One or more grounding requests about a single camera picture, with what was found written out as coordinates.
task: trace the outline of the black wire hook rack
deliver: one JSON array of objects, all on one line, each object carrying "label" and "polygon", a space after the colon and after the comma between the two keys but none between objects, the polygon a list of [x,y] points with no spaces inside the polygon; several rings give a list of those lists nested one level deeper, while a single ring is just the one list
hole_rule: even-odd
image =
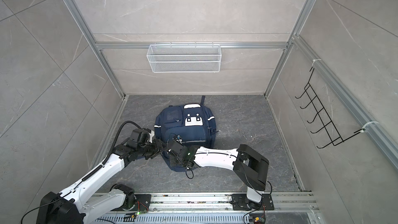
[{"label": "black wire hook rack", "polygon": [[[350,138],[352,138],[352,137],[354,137],[354,136],[356,136],[356,135],[362,133],[362,132],[364,131],[364,128],[361,128],[361,129],[359,129],[358,131],[355,131],[354,134],[353,134],[352,136],[350,136],[350,137],[348,137],[348,138],[346,138],[346,139],[343,139],[343,138],[341,137],[341,134],[340,134],[339,130],[338,130],[338,129],[336,128],[336,126],[334,125],[334,123],[333,123],[331,117],[329,116],[329,113],[326,111],[326,108],[324,107],[323,103],[321,102],[321,99],[318,97],[318,95],[316,94],[314,88],[313,88],[313,87],[311,86],[311,84],[310,84],[312,74],[314,73],[314,67],[311,67],[310,72],[311,72],[311,75],[310,75],[310,78],[308,79],[308,82],[307,82],[306,86],[304,87],[304,92],[301,94],[300,97],[295,97],[295,98],[296,98],[296,99],[299,99],[299,98],[301,98],[304,94],[306,94],[306,95],[308,96],[308,98],[311,100],[305,107],[300,107],[301,109],[306,109],[310,104],[312,104],[312,106],[315,108],[315,111],[316,111],[315,117],[314,117],[314,119],[313,119],[311,122],[310,122],[310,121],[307,121],[309,124],[313,123],[313,122],[315,121],[315,119],[316,119],[317,116],[319,116],[319,119],[321,120],[321,123],[322,123],[323,127],[322,127],[321,129],[319,129],[318,131],[316,131],[316,132],[312,132],[312,131],[310,131],[310,132],[313,133],[313,134],[315,134],[315,133],[320,132],[322,129],[325,129],[325,130],[326,130],[326,133],[327,133],[328,136],[329,136],[330,142],[329,142],[328,144],[326,144],[326,145],[323,146],[323,147],[318,147],[318,146],[316,146],[316,147],[317,147],[318,149],[323,149],[323,148],[329,146],[330,144],[333,144],[333,146],[337,146],[337,145],[343,143],[344,141],[347,141],[348,139],[350,139]],[[313,97],[313,98],[311,98],[310,95],[309,95],[308,92],[307,92],[308,89],[310,89],[310,88],[311,88],[311,90],[312,90],[312,91],[314,92],[314,94],[315,94],[315,97]],[[318,110],[318,109],[316,108],[315,104],[314,104],[314,100],[315,100],[315,99],[318,99],[319,103],[320,103],[321,106],[322,106],[322,108],[321,108],[320,110]],[[325,111],[325,112],[326,112],[326,115],[327,115],[328,118],[329,118],[329,122],[327,122],[326,124],[323,122],[321,116],[319,115],[322,111]],[[326,128],[329,124],[332,124],[332,125],[333,125],[334,129],[336,130],[337,134],[339,135],[339,136],[338,136],[336,139],[334,139],[334,140],[331,138],[330,133],[329,133],[328,129]]]}]

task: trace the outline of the robotic arm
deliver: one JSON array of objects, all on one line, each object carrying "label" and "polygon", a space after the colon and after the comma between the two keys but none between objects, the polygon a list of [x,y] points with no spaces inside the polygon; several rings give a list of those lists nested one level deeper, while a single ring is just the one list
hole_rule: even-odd
[{"label": "robotic arm", "polygon": [[176,138],[164,143],[154,138],[154,131],[149,129],[135,129],[129,138],[114,145],[115,141],[107,157],[84,177],[58,194],[50,192],[43,197],[36,224],[88,224],[118,207],[131,210],[136,204],[134,190],[122,184],[102,197],[87,201],[130,162],[142,157],[152,159],[163,151],[170,155],[171,163],[179,163],[187,170],[213,166],[234,171],[248,186],[247,205],[254,209],[261,206],[269,161],[247,145],[232,150],[187,147]]}]

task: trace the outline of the zip tie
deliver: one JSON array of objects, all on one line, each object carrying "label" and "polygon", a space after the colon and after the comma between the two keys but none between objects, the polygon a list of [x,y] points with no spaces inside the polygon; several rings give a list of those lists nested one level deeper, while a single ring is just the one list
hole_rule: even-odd
[{"label": "zip tie", "polygon": [[312,60],[312,65],[311,65],[311,67],[314,66],[314,62],[315,62],[315,61],[321,61],[321,60],[322,60],[322,59],[313,59],[313,60]]},{"label": "zip tie", "polygon": [[371,123],[377,123],[377,124],[379,124],[378,121],[369,121],[369,122],[367,122],[365,125],[363,125],[363,127],[361,128],[361,130],[360,130],[359,132],[365,132],[365,127],[366,127],[368,124],[371,124]]}]

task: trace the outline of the wire basket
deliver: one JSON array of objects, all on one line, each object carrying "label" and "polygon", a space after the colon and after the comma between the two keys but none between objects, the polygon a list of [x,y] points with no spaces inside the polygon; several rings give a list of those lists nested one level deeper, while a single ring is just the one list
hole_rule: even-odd
[{"label": "wire basket", "polygon": [[219,72],[221,47],[214,44],[153,44],[147,58],[154,73]]}]

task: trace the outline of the navy blue backpack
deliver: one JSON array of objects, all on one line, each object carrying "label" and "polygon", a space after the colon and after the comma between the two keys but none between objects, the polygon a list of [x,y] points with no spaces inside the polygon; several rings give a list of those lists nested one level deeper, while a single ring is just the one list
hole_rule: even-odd
[{"label": "navy blue backpack", "polygon": [[[165,143],[171,143],[175,138],[185,146],[198,145],[212,149],[216,139],[216,120],[211,110],[203,105],[204,101],[205,97],[202,96],[200,104],[169,106],[163,109],[155,121],[156,138]],[[162,157],[171,170],[186,170],[181,165],[170,164],[167,152],[163,152]]]}]

